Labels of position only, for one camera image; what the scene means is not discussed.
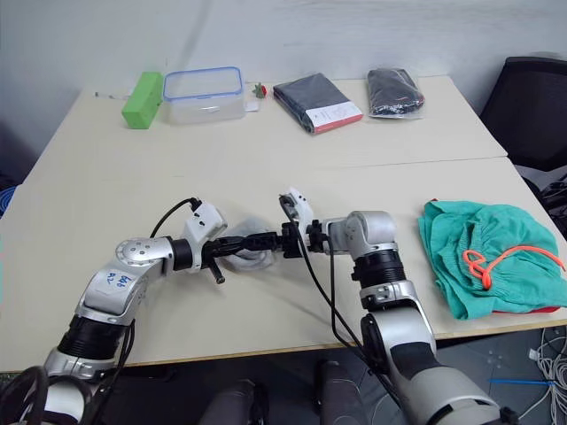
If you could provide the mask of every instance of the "plastic container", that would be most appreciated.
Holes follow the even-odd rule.
[[[172,124],[231,120],[245,116],[240,70],[234,66],[166,75],[163,105]]]

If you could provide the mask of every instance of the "black cable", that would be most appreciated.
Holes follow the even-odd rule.
[[[355,347],[350,345],[345,339],[338,333],[337,331],[337,297],[335,292],[335,251],[333,249],[333,242],[330,240],[330,237],[327,239],[329,243],[329,255],[330,255],[330,327],[333,330],[333,335],[337,338],[337,340],[348,348],[353,354],[366,363],[366,358],[364,356],[364,351],[362,350],[361,346],[358,347],[359,351],[356,350]]]
[[[345,327],[346,331],[348,332],[348,335],[351,336],[354,343],[356,344],[358,349],[361,351],[361,352],[357,352],[357,357],[359,359],[361,359],[364,363],[366,363],[366,359],[365,359],[364,354],[363,354],[364,351],[362,349],[361,342],[359,341],[358,337],[354,334],[354,332],[350,329],[350,327],[346,323],[345,319],[343,319],[343,316],[337,311],[337,309],[330,302],[329,297],[325,293],[324,289],[322,288],[321,284],[319,283],[319,280],[317,279],[317,276],[315,275],[315,271],[313,270],[313,267],[311,266],[311,261],[309,260],[309,257],[307,255],[307,249],[305,247],[305,244],[303,243],[303,237],[301,237],[301,235],[299,234],[299,231],[296,227],[295,221],[293,220],[292,216],[290,215],[290,213],[288,212],[288,210],[286,208],[286,206],[287,206],[286,202],[287,202],[286,197],[280,197],[280,206],[282,206],[283,213],[287,217],[288,221],[291,223],[291,228],[293,229],[293,233],[295,234],[295,236],[296,236],[296,238],[299,242],[299,248],[301,249],[301,254],[303,255],[303,259],[305,261],[307,269],[309,270],[309,274],[311,274],[311,278],[313,279],[315,286],[317,287],[317,289],[321,293],[322,297],[325,299],[325,301],[329,305],[331,311],[334,312],[337,315],[338,320]]]
[[[128,359],[130,352],[132,351],[132,346],[134,345],[134,337],[136,335],[135,324],[136,324],[136,319],[133,319],[130,325],[126,328],[126,331],[124,332],[124,338],[122,339],[122,347],[120,348],[120,356],[118,358],[118,364],[116,365],[116,369],[114,370],[113,377],[108,385],[104,387],[101,386],[101,388],[98,389],[97,394],[102,392],[102,400],[100,401],[98,406],[95,407],[95,412],[92,413],[93,416],[92,419],[85,418],[87,419],[85,421],[86,423],[96,424],[100,419],[100,415],[105,410],[106,403],[108,403],[108,400],[110,399],[110,396],[113,393],[114,386],[116,384],[116,381],[118,380],[118,376],[122,371],[122,369],[124,368],[124,365],[126,364],[126,360]]]
[[[194,200],[195,200],[194,197],[190,197],[188,199],[184,199],[183,201],[175,204],[168,212],[165,213],[165,215],[161,218],[161,220],[158,221],[158,224],[156,224],[156,227],[153,228],[153,231],[151,232],[150,237],[156,236],[161,225],[164,223],[165,220],[167,220],[169,218],[169,216],[171,214],[173,214],[175,211],[177,211],[179,208],[181,208],[185,204],[192,204],[194,202]]]
[[[307,249],[305,247],[305,244],[303,243],[303,238],[299,235],[299,231],[297,229],[297,227],[295,226],[295,221],[293,221],[292,216],[290,215],[290,213],[288,212],[287,208],[286,208],[286,198],[285,197],[280,197],[280,206],[282,206],[283,209],[283,213],[285,214],[285,216],[287,217],[287,219],[289,220],[289,222],[292,224],[292,228],[293,228],[293,232],[295,233],[298,242],[299,242],[299,248],[301,249],[301,253],[303,255],[303,259],[305,260],[305,263],[307,265],[307,269],[309,270],[309,273],[311,274],[311,277],[313,279],[313,281],[315,282],[315,286],[317,287],[317,289],[319,290],[319,292],[321,292],[322,297],[325,299],[325,301],[327,302],[327,304],[330,307],[331,310],[331,317],[330,317],[330,322],[331,322],[331,327],[333,329],[333,334],[335,335],[335,337],[337,338],[337,340],[344,345],[346,348],[348,348],[349,350],[351,350],[353,352],[353,354],[358,357],[360,360],[362,360],[362,362],[369,368],[369,370],[372,371],[372,373],[376,376],[376,378],[378,379],[378,381],[382,384],[382,386],[384,387],[384,389],[386,391],[388,391],[388,393],[390,394],[390,397],[392,398],[392,400],[396,403],[396,405],[398,405],[398,407],[401,406],[400,404],[400,398],[398,397],[398,393],[396,392],[396,390],[393,388],[392,383],[390,382],[390,380],[382,374],[379,374],[377,371],[375,371],[373,369],[373,367],[369,364],[369,362],[367,361],[365,355],[364,355],[364,348],[362,347],[361,342],[358,340],[358,338],[356,337],[356,335],[354,334],[354,332],[349,328],[349,326],[346,324],[345,320],[343,319],[343,317],[340,315],[340,313],[338,312],[336,306],[335,306],[335,252],[333,250],[333,244],[332,241],[330,240],[330,237],[328,237],[327,239],[327,243],[329,244],[329,254],[330,254],[330,296],[331,296],[331,300],[329,300],[329,297],[327,297],[327,294],[325,293],[325,291],[323,290],[321,284],[319,283],[317,276],[315,275],[315,271],[313,270],[312,266],[311,266],[311,261],[309,261],[309,257],[307,256]],[[352,345],[350,345],[349,343],[347,343],[337,332],[337,324],[335,319],[338,318],[340,320],[340,322],[343,324],[343,326],[345,327],[346,331],[349,333],[349,335],[352,337],[352,339],[354,340],[354,343],[356,344],[356,347],[360,350],[359,352],[356,351],[356,348],[353,347]]]
[[[33,385],[35,385],[35,394],[32,400],[34,405],[27,414],[26,420],[30,425],[39,425],[42,422],[43,410],[47,402],[49,379],[45,368],[33,366],[16,376],[2,391],[2,397],[0,397],[0,425],[4,425],[6,423],[5,421],[8,421],[8,423],[19,421],[19,418],[4,417],[5,409],[12,406],[12,404],[8,404],[8,400],[12,394],[17,394],[17,391],[23,390],[28,392]]]

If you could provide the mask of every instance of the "black folded cloth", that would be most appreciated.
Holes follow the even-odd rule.
[[[274,86],[274,98],[309,133],[321,133],[362,118],[362,112],[322,73]]]

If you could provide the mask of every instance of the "packaged clothing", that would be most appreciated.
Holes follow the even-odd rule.
[[[309,133],[322,133],[362,118],[362,112],[322,73],[274,86],[274,98]]]
[[[368,75],[370,116],[421,118],[425,97],[404,69],[378,68]]]

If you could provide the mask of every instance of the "green sponge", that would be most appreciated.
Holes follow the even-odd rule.
[[[134,92],[122,108],[122,116],[130,128],[150,128],[161,104],[163,75],[142,73]]]

